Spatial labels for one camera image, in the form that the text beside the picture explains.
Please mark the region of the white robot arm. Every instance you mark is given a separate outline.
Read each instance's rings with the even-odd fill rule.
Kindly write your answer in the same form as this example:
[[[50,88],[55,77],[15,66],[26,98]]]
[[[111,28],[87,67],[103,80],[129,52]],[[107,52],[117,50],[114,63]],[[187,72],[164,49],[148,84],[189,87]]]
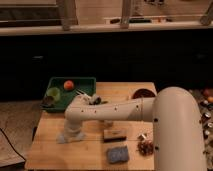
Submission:
[[[207,171],[199,107],[183,88],[168,87],[152,98],[99,105],[79,95],[65,110],[65,139],[82,137],[82,123],[89,120],[151,122],[156,171]]]

